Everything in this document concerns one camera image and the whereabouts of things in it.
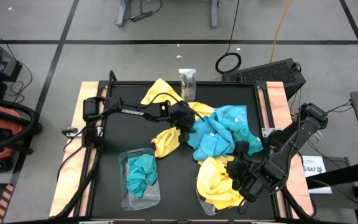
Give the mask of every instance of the white label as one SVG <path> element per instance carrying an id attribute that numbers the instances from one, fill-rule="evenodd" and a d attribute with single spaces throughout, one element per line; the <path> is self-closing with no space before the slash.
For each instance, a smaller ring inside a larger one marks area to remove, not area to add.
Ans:
<path id="1" fill-rule="evenodd" d="M 322 174 L 326 172 L 323 158 L 321 156 L 302 156 L 303 159 L 303 171 L 306 177 L 312 175 Z M 321 187 L 318 189 L 309 190 L 311 194 L 332 194 L 333 191 L 330 187 Z"/>
<path id="2" fill-rule="evenodd" d="M 142 116 L 142 115 L 144 114 L 143 112 L 139 112 L 139 111 L 130 111 L 130 110 L 121 110 L 121 112 L 123 112 L 123 113 L 127 113 L 127 114 L 139 115 L 139 116 Z"/>

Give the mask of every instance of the orange vacuum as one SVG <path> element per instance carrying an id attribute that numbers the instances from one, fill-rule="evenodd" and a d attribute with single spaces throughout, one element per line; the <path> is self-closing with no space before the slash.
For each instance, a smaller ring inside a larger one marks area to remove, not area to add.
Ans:
<path id="1" fill-rule="evenodd" d="M 29 120 L 20 117 L 17 111 L 28 115 Z M 29 138 L 42 131 L 38 115 L 32 109 L 8 101 L 0 101 L 0 172 L 12 169 L 15 151 L 32 154 L 32 149 L 22 145 Z"/>

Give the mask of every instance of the spray nozzle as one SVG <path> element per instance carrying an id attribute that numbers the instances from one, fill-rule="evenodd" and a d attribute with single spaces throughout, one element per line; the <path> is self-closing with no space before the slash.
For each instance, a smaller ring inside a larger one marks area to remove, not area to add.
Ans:
<path id="1" fill-rule="evenodd" d="M 183 77 L 183 75 L 186 75 L 187 79 L 192 79 L 193 74 L 196 73 L 196 70 L 194 68 L 181 68 L 179 69 L 180 76 Z"/>

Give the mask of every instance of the wooden board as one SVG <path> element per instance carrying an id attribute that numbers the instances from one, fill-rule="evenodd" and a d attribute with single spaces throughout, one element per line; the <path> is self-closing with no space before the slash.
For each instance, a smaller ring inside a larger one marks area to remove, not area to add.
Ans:
<path id="1" fill-rule="evenodd" d="M 285 96 L 284 85 L 282 82 L 267 82 L 267 93 L 272 109 L 272 116 L 275 128 L 284 129 L 292 123 L 288 101 Z M 313 214 L 313 206 L 306 183 L 305 173 L 303 172 L 302 158 L 297 154 L 291 160 L 290 176 L 287 181 L 287 188 L 303 210 Z"/>
<path id="2" fill-rule="evenodd" d="M 85 122 L 82 119 L 83 100 L 88 97 L 96 96 L 99 82 L 83 82 L 81 84 L 80 94 L 78 95 L 75 106 L 73 122 L 71 126 L 83 128 Z M 81 146 L 81 138 L 74 138 L 73 142 L 67 146 L 63 160 L 76 151 Z M 80 183 L 81 170 L 85 157 L 85 148 L 73 156 L 60 171 L 57 182 L 55 196 L 53 197 L 50 216 L 58 214 L 68 201 L 72 198 Z"/>
<path id="3" fill-rule="evenodd" d="M 81 85 L 80 94 L 78 95 L 78 101 L 74 112 L 72 126 L 83 127 L 85 122 L 82 119 L 82 102 L 84 99 L 96 96 L 98 89 L 98 82 L 83 82 Z M 272 116 L 276 128 L 285 128 L 292 121 L 290 116 L 290 110 L 288 108 L 287 98 L 284 92 L 284 86 L 281 82 L 268 82 L 267 92 L 270 100 L 270 107 L 272 109 Z M 259 91 L 259 98 L 261 102 L 262 117 L 265 126 L 269 126 L 267 119 L 266 105 L 264 101 L 263 92 Z M 75 139 L 66 149 L 66 153 L 63 159 L 69 156 L 73 151 L 77 150 L 81 146 L 81 139 Z M 80 181 L 80 175 L 85 156 L 85 150 L 81 150 L 77 155 L 73 156 L 65 167 L 62 169 L 60 178 L 57 183 L 55 196 L 53 198 L 50 215 L 56 215 L 60 212 L 67 202 L 71 199 L 71 196 L 78 188 Z M 306 213 L 312 214 L 313 207 L 306 184 L 305 175 L 303 173 L 303 167 L 301 164 L 301 158 L 296 155 L 291 161 L 290 176 L 288 178 L 287 186 L 289 191 L 295 197 L 296 201 L 303 207 Z M 86 190 L 83 195 L 82 206 L 80 209 L 80 215 L 85 215 L 86 203 L 89 190 Z M 279 199 L 280 216 L 285 217 L 285 207 L 283 205 L 282 195 L 277 195 Z"/>

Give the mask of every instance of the clear plastic container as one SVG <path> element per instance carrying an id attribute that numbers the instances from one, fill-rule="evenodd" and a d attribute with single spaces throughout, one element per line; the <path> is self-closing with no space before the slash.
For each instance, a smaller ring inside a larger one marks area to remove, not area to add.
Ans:
<path id="1" fill-rule="evenodd" d="M 197 191 L 197 177 L 194 180 L 194 186 L 195 186 L 195 189 L 196 189 L 198 200 L 200 201 L 200 205 L 203 208 L 205 214 L 207 214 L 209 216 L 213 216 L 213 215 L 216 215 L 216 214 L 218 214 L 220 212 L 224 212 L 224 211 L 226 211 L 226 210 L 228 210 L 230 208 L 233 208 L 233 207 L 227 207 L 227 208 L 224 208 L 224 209 L 217 209 L 215 207 L 215 205 L 205 202 L 205 198 L 203 196 L 201 196 Z"/>
<path id="2" fill-rule="evenodd" d="M 148 185 L 143 197 L 133 196 L 127 189 L 127 176 L 129 175 L 128 159 L 138 157 L 143 154 L 149 154 L 154 156 L 153 149 L 134 149 L 131 151 L 123 152 L 118 156 L 120 164 L 120 176 L 121 176 L 121 207 L 126 211 L 134 211 L 145 208 L 153 207 L 160 202 L 160 185 L 158 184 L 158 171 L 157 180 L 153 185 Z"/>

